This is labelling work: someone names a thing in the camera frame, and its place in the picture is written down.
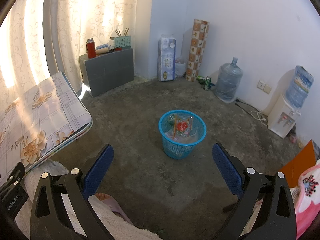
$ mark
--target trash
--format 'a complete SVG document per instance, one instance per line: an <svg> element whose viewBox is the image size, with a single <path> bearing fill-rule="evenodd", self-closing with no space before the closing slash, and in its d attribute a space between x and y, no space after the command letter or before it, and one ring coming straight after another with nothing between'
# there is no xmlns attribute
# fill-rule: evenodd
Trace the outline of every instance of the trash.
<svg viewBox="0 0 320 240"><path fill-rule="evenodd" d="M194 143L199 139L198 128L197 127L190 131L190 135L189 136L178 136L178 137L176 136L176 137L172 138L173 137L173 133L174 133L173 129L171 129L171 130L167 131L165 133L165 135L168 138L174 140L177 143L183 143L183 144Z"/></svg>
<svg viewBox="0 0 320 240"><path fill-rule="evenodd" d="M192 129L193 116L175 116L173 138L189 136Z"/></svg>
<svg viewBox="0 0 320 240"><path fill-rule="evenodd" d="M172 113L168 116L168 122L172 125L172 129L167 131L165 135L178 143L194 143L198 140L197 127L192 127L193 116L179 116Z"/></svg>
<svg viewBox="0 0 320 240"><path fill-rule="evenodd" d="M296 125L292 127L292 129L287 134L287 137L289 138L290 142L296 143L297 141Z"/></svg>
<svg viewBox="0 0 320 240"><path fill-rule="evenodd" d="M204 85L205 83L205 77L202 76L197 76L197 80L199 81L200 85ZM211 89L212 87L214 87L215 85L213 83L210 83L209 89Z"/></svg>
<svg viewBox="0 0 320 240"><path fill-rule="evenodd" d="M204 86L203 86L203 89L204 90L209 90L211 88L211 77L207 76L205 78L205 81L204 81Z"/></svg>
<svg viewBox="0 0 320 240"><path fill-rule="evenodd" d="M182 77L186 72L186 62L183 60L183 58L177 58L176 59L176 65L175 65L175 76L176 77Z"/></svg>

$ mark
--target concrete floor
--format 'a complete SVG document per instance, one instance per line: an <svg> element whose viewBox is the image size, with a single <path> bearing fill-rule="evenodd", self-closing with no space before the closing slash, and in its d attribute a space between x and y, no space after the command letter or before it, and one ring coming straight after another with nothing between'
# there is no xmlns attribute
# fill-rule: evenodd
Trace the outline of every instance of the concrete floor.
<svg viewBox="0 0 320 240"><path fill-rule="evenodd" d="M99 192L112 195L139 228L165 228L170 240L211 239L227 215L229 192L212 159L221 142L245 166L275 174L299 149L234 104L225 104L198 82L134 82L82 100L93 118L91 130L53 156L71 170L109 143L115 157ZM205 139L183 160L162 148L158 121L167 111L185 109L207 125Z"/></svg>

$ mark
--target beverage can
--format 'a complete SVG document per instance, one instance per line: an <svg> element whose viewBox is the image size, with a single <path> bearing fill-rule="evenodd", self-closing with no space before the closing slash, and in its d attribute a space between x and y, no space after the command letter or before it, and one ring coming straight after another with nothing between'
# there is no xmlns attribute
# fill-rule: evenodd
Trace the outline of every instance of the beverage can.
<svg viewBox="0 0 320 240"><path fill-rule="evenodd" d="M205 77L203 77L203 76L197 76L197 80L199 81L199 80L205 80Z"/></svg>
<svg viewBox="0 0 320 240"><path fill-rule="evenodd" d="M207 77L205 78L205 81L204 81L203 89L204 89L204 90L209 90L209 89L211 88L210 83L211 83L211 77L207 76Z"/></svg>

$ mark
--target gray box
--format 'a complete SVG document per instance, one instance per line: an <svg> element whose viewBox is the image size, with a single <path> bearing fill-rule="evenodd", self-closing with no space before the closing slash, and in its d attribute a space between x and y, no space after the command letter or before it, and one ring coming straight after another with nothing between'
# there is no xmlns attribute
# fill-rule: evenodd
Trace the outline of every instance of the gray box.
<svg viewBox="0 0 320 240"><path fill-rule="evenodd" d="M79 57L83 83L92 97L134 80L133 49L123 49L88 58Z"/></svg>

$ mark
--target curtain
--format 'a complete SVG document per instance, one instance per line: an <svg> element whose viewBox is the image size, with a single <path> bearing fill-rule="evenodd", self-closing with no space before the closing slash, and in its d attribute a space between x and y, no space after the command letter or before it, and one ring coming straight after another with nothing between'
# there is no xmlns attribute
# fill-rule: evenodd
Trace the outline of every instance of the curtain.
<svg viewBox="0 0 320 240"><path fill-rule="evenodd" d="M130 28L133 45L136 2L17 0L0 27L0 112L57 71L64 71L74 90L79 91L79 56L86 53L87 39L93 38L98 46L116 37L116 29L123 33Z"/></svg>
<svg viewBox="0 0 320 240"><path fill-rule="evenodd" d="M63 65L75 91L81 89L79 56L86 53L86 41L95 45L109 42L116 29L135 32L137 0L59 0L58 38Z"/></svg>
<svg viewBox="0 0 320 240"><path fill-rule="evenodd" d="M0 111L50 77L43 46L43 0L17 0L0 27Z"/></svg>

